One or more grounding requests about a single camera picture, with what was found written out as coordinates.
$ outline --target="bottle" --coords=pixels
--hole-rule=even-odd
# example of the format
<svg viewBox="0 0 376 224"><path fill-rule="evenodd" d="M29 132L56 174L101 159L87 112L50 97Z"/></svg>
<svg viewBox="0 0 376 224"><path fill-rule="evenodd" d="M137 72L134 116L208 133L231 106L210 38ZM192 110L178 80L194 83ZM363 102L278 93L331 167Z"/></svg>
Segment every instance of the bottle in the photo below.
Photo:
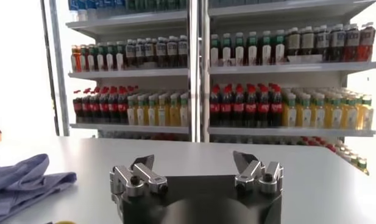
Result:
<svg viewBox="0 0 376 224"><path fill-rule="evenodd" d="M124 42L117 41L117 48L116 48L116 68L118 71L124 70Z"/></svg>
<svg viewBox="0 0 376 224"><path fill-rule="evenodd" d="M157 43L157 57L158 57L158 67L166 68L168 66L167 54L166 54L166 43L165 38L158 37Z"/></svg>
<svg viewBox="0 0 376 224"><path fill-rule="evenodd" d="M330 42L330 61L340 62L343 59L343 50L345 46L346 33L343 30L343 24L337 24L334 26L331 32Z"/></svg>
<svg viewBox="0 0 376 224"><path fill-rule="evenodd" d="M244 65L244 46L243 33L236 33L235 38L235 64L237 66Z"/></svg>
<svg viewBox="0 0 376 224"><path fill-rule="evenodd" d="M281 97L281 89L279 86L274 86L273 98L270 107L271 111L271 126L272 127L280 127L282 125L282 116L283 116L283 108L282 108L282 97Z"/></svg>
<svg viewBox="0 0 376 224"><path fill-rule="evenodd" d="M89 71L89 61L88 61L88 55L89 50L87 49L87 46L84 44L81 44L80 46L80 70L82 72L88 72Z"/></svg>
<svg viewBox="0 0 376 224"><path fill-rule="evenodd" d="M314 50L314 32L312 27L307 26L304 28L304 33L302 35L302 55L311 55Z"/></svg>
<svg viewBox="0 0 376 224"><path fill-rule="evenodd" d="M220 125L220 95L219 87L212 87L210 95L210 126L215 127Z"/></svg>
<svg viewBox="0 0 376 224"><path fill-rule="evenodd" d="M247 39L249 66L257 65L257 33L249 32Z"/></svg>
<svg viewBox="0 0 376 224"><path fill-rule="evenodd" d="M170 36L168 42L168 58L169 58L169 67L176 68L178 67L178 42L177 37Z"/></svg>
<svg viewBox="0 0 376 224"><path fill-rule="evenodd" d="M219 49L220 49L220 41L217 34L211 35L211 50L210 50L210 60L211 60L211 67L219 66Z"/></svg>
<svg viewBox="0 0 376 224"><path fill-rule="evenodd" d="M371 61L373 53L373 43L375 41L376 30L373 23L369 22L361 30L360 46L358 47L358 61Z"/></svg>
<svg viewBox="0 0 376 224"><path fill-rule="evenodd" d="M271 64L271 32L264 31L262 37L262 65L270 65Z"/></svg>
<svg viewBox="0 0 376 224"><path fill-rule="evenodd" d="M324 128L325 124L324 95L317 93L311 106L311 127Z"/></svg>
<svg viewBox="0 0 376 224"><path fill-rule="evenodd" d="M269 113L269 96L268 87L260 87L260 98L258 101L258 117L257 117L257 127L267 128L268 127L268 113Z"/></svg>
<svg viewBox="0 0 376 224"><path fill-rule="evenodd" d="M180 67L188 67L188 37L186 35L180 36L180 41L178 42L178 59Z"/></svg>
<svg viewBox="0 0 376 224"><path fill-rule="evenodd" d="M236 87L236 96L233 104L233 126L243 127L244 126L244 93L242 86Z"/></svg>
<svg viewBox="0 0 376 224"><path fill-rule="evenodd" d="M284 33L284 30L276 31L274 48L274 62L276 65L280 65L285 62Z"/></svg>
<svg viewBox="0 0 376 224"><path fill-rule="evenodd" d="M126 45L126 57L127 57L127 67L136 66L136 46L133 45L133 40L128 39Z"/></svg>
<svg viewBox="0 0 376 224"><path fill-rule="evenodd" d="M300 33L297 27L293 27L288 34L287 56L296 56L300 54Z"/></svg>
<svg viewBox="0 0 376 224"><path fill-rule="evenodd" d="M99 71L108 71L107 49L104 43L98 43L97 63Z"/></svg>
<svg viewBox="0 0 376 224"><path fill-rule="evenodd" d="M127 98L127 90L125 87L120 87L119 89L119 97L118 97L118 110L120 114L120 123L128 124L128 98Z"/></svg>
<svg viewBox="0 0 376 224"><path fill-rule="evenodd" d="M346 31L346 43L344 49L344 61L357 61L358 46L360 45L360 31L357 24L351 24Z"/></svg>
<svg viewBox="0 0 376 224"><path fill-rule="evenodd" d="M231 42L231 37L229 33L223 34L223 46L222 46L222 51L223 51L223 66L228 67L232 66L232 42Z"/></svg>
<svg viewBox="0 0 376 224"><path fill-rule="evenodd" d="M189 93L184 93L184 94L181 95L181 107L180 107L181 127L188 127L189 126L188 96L189 96Z"/></svg>

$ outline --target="dark soda bottle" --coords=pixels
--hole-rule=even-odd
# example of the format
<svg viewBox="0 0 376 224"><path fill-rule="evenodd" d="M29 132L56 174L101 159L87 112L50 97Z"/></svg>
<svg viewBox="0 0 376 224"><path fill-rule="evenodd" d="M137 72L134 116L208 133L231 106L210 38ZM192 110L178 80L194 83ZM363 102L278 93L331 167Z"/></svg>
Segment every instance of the dark soda bottle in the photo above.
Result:
<svg viewBox="0 0 376 224"><path fill-rule="evenodd" d="M261 90L260 98L258 100L257 127L267 128L268 127L268 112L269 112L268 87L261 86L260 90Z"/></svg>
<svg viewBox="0 0 376 224"><path fill-rule="evenodd" d="M274 92L271 103L271 126L279 127L282 125L283 107L281 89L279 86L274 86Z"/></svg>
<svg viewBox="0 0 376 224"><path fill-rule="evenodd" d="M247 97L246 97L246 109L245 109L245 126L249 128L254 128L257 126L256 115L257 115L257 97L255 95L255 87L249 85L247 87Z"/></svg>
<svg viewBox="0 0 376 224"><path fill-rule="evenodd" d="M244 124L244 93L242 86L236 87L235 101L233 104L233 124L236 127L243 127Z"/></svg>
<svg viewBox="0 0 376 224"><path fill-rule="evenodd" d="M108 98L108 109L110 113L111 123L120 122L120 114L118 110L118 98L119 98L119 95L117 94L117 88L115 86L112 86L110 88L110 94Z"/></svg>
<svg viewBox="0 0 376 224"><path fill-rule="evenodd" d="M120 86L119 97L118 97L118 110L120 114L120 122L122 124L128 124L128 98L127 90L125 87Z"/></svg>
<svg viewBox="0 0 376 224"><path fill-rule="evenodd" d="M210 126L220 125L220 95L219 86L212 88L210 96Z"/></svg>
<svg viewBox="0 0 376 224"><path fill-rule="evenodd" d="M222 103L220 107L220 117L222 126L231 126L231 105L232 105L232 95L231 88L226 86L224 88Z"/></svg>

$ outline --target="coca-cola bottle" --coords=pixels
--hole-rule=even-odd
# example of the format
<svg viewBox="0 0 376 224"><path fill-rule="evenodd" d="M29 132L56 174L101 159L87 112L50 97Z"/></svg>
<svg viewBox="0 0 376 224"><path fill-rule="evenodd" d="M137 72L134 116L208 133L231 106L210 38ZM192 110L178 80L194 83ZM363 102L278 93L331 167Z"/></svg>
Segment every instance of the coca-cola bottle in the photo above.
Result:
<svg viewBox="0 0 376 224"><path fill-rule="evenodd" d="M246 109L245 109L245 126L254 128L257 126L257 97L255 95L255 87L248 85L247 97L246 97Z"/></svg>
<svg viewBox="0 0 376 224"><path fill-rule="evenodd" d="M220 102L219 86L216 85L210 96L210 126L220 125Z"/></svg>
<svg viewBox="0 0 376 224"><path fill-rule="evenodd" d="M241 85L236 87L235 101L233 104L233 124L243 127L244 123L244 93Z"/></svg>
<svg viewBox="0 0 376 224"><path fill-rule="evenodd" d="M120 122L122 124L128 124L128 98L127 90L125 87L119 87L119 97L118 97L118 110L120 114Z"/></svg>
<svg viewBox="0 0 376 224"><path fill-rule="evenodd" d="M117 88L112 86L110 88L109 98L108 98L108 109L110 113L110 122L111 123L119 123L120 122L120 114L118 110L118 94Z"/></svg>
<svg viewBox="0 0 376 224"><path fill-rule="evenodd" d="M268 112L269 112L269 96L268 87L261 86L260 98L258 100L258 117L257 117L257 127L267 128L268 127Z"/></svg>

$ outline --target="water bottle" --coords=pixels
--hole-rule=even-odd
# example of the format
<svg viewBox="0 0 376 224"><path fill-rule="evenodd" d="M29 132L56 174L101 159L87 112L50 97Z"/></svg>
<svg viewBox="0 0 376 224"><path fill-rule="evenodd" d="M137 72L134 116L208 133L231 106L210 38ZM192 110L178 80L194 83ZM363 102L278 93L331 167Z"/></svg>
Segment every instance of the water bottle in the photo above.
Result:
<svg viewBox="0 0 376 224"><path fill-rule="evenodd" d="M86 7L87 7L87 13L88 13L88 20L96 20L97 19L96 0L86 0Z"/></svg>
<svg viewBox="0 0 376 224"><path fill-rule="evenodd" d="M68 0L68 8L70 10L71 22L78 21L78 1Z"/></svg>
<svg viewBox="0 0 376 224"><path fill-rule="evenodd" d="M78 0L78 21L88 20L88 13L86 11L86 1Z"/></svg>

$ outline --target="bottle label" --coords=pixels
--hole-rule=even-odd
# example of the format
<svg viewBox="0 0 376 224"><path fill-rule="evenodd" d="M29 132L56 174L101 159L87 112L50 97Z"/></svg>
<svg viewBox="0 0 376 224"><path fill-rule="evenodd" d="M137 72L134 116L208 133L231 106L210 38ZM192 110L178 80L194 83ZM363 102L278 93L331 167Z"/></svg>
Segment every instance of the bottle label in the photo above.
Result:
<svg viewBox="0 0 376 224"><path fill-rule="evenodd" d="M225 67L232 66L231 48L229 47L223 48L223 66Z"/></svg>
<svg viewBox="0 0 376 224"><path fill-rule="evenodd" d="M88 62L89 62L89 71L94 72L96 67L94 66L94 57L92 55L88 55Z"/></svg>
<svg viewBox="0 0 376 224"><path fill-rule="evenodd" d="M346 124L348 129L356 129L357 126L357 110L350 109L347 112Z"/></svg>
<svg viewBox="0 0 376 224"><path fill-rule="evenodd" d="M295 127L296 126L296 109L289 109L288 110L288 127Z"/></svg>
<svg viewBox="0 0 376 224"><path fill-rule="evenodd" d="M187 107L181 107L180 117L181 117L181 126L187 127L188 126L188 108Z"/></svg>
<svg viewBox="0 0 376 224"><path fill-rule="evenodd" d="M211 66L219 66L219 50L218 48L211 48Z"/></svg>
<svg viewBox="0 0 376 224"><path fill-rule="evenodd" d="M228 113L228 112L231 112L231 104L229 103L224 103L221 105L221 111L223 113Z"/></svg>
<svg viewBox="0 0 376 224"><path fill-rule="evenodd" d="M138 125L144 125L144 111L142 108L138 108Z"/></svg>
<svg viewBox="0 0 376 224"><path fill-rule="evenodd" d="M187 55L188 54L188 42L187 41L178 42L178 54L179 55Z"/></svg>
<svg viewBox="0 0 376 224"><path fill-rule="evenodd" d="M300 34L292 34L288 38L288 49L300 49Z"/></svg>
<svg viewBox="0 0 376 224"><path fill-rule="evenodd" d="M149 125L156 126L155 124L155 110L153 108L149 109Z"/></svg>
<svg viewBox="0 0 376 224"><path fill-rule="evenodd" d="M234 106L234 112L244 111L244 103L235 103L233 106Z"/></svg>
<svg viewBox="0 0 376 224"><path fill-rule="evenodd" d="M113 55L107 54L108 71L113 71Z"/></svg>
<svg viewBox="0 0 376 224"><path fill-rule="evenodd" d="M129 108L127 110L128 115L128 124L129 125L136 125L135 124L135 111L132 108Z"/></svg>
<svg viewBox="0 0 376 224"><path fill-rule="evenodd" d="M309 127L311 125L311 110L310 109L304 109L303 110L303 121L302 121L303 127Z"/></svg>
<svg viewBox="0 0 376 224"><path fill-rule="evenodd" d="M243 59L244 59L244 48L237 47L235 49L235 63L237 66L243 66Z"/></svg>
<svg viewBox="0 0 376 224"><path fill-rule="evenodd" d="M255 113L257 110L257 104L246 104L247 113Z"/></svg>
<svg viewBox="0 0 376 224"><path fill-rule="evenodd" d="M164 43L157 44L157 55L165 56L166 55L166 45Z"/></svg>
<svg viewBox="0 0 376 224"><path fill-rule="evenodd" d="M342 118L342 110L341 109L333 110L332 128L336 128L336 129L341 128L341 118Z"/></svg>
<svg viewBox="0 0 376 224"><path fill-rule="evenodd" d="M250 46L249 47L249 65L256 65L257 64L257 47Z"/></svg>
<svg viewBox="0 0 376 224"><path fill-rule="evenodd" d="M210 104L210 111L211 112L219 112L220 111L220 105L218 103L211 103Z"/></svg>
<svg viewBox="0 0 376 224"><path fill-rule="evenodd" d="M345 46L345 32L343 31L337 31L333 32L332 35L332 47L343 47Z"/></svg>
<svg viewBox="0 0 376 224"><path fill-rule="evenodd" d="M275 63L281 64L284 60L285 46L284 44L278 44L275 47Z"/></svg>
<svg viewBox="0 0 376 224"><path fill-rule="evenodd" d="M324 109L316 110L316 120L315 120L316 128L324 128L324 116L325 116Z"/></svg>
<svg viewBox="0 0 376 224"><path fill-rule="evenodd" d="M159 126L166 126L166 113L165 109L158 109Z"/></svg>

